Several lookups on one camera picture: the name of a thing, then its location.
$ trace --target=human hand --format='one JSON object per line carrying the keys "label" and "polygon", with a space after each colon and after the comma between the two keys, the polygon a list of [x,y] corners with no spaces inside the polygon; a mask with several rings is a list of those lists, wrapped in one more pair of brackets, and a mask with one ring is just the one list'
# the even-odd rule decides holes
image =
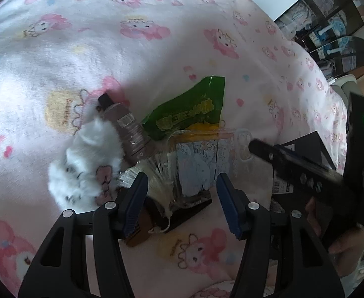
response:
{"label": "human hand", "polygon": [[[322,233],[322,228],[315,217],[316,201],[312,197],[306,204],[308,223],[312,226],[317,236]],[[329,248],[330,254],[339,254],[334,267],[340,277],[345,277],[356,269],[359,259],[364,251],[364,227],[354,227],[342,234]]]}

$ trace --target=blue gripper pad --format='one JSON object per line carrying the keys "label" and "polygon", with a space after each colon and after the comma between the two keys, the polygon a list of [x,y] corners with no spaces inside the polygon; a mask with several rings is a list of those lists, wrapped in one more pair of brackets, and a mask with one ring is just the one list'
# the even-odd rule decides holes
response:
{"label": "blue gripper pad", "polygon": [[217,193],[229,230],[238,240],[243,240],[244,233],[250,229],[246,213],[250,201],[243,191],[234,189],[225,173],[219,174],[217,178]]}
{"label": "blue gripper pad", "polygon": [[125,238],[131,235],[135,230],[139,214],[143,207],[143,202],[146,198],[147,190],[147,176],[143,172],[140,172],[132,183],[131,188],[124,190],[126,193],[121,198],[121,202],[118,203],[117,200],[120,195],[116,199],[116,203],[119,204],[117,220],[122,224],[122,234]]}

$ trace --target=black bottle cap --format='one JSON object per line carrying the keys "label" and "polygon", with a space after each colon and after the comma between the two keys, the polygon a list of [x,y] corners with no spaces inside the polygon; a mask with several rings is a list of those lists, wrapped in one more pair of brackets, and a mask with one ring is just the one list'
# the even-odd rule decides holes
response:
{"label": "black bottle cap", "polygon": [[99,96],[98,101],[103,110],[106,110],[110,105],[114,104],[114,102],[107,93]]}

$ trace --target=clear plastic bag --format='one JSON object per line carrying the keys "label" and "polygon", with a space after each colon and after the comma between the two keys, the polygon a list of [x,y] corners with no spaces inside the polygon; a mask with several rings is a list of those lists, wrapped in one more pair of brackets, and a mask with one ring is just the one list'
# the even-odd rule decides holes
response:
{"label": "clear plastic bag", "polygon": [[174,204],[193,207],[211,198],[209,189],[220,173],[239,180],[248,172],[252,139],[247,129],[180,130],[166,143],[167,174],[174,180]]}

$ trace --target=brown bottle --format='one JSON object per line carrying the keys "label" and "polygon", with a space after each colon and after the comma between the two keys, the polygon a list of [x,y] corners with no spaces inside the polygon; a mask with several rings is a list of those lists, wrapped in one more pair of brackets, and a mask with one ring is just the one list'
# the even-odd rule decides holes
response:
{"label": "brown bottle", "polygon": [[104,110],[103,118],[112,122],[116,128],[123,143],[126,160],[131,165],[135,166],[138,161],[155,153],[156,144],[123,103],[114,103],[107,93],[101,95],[98,101]]}

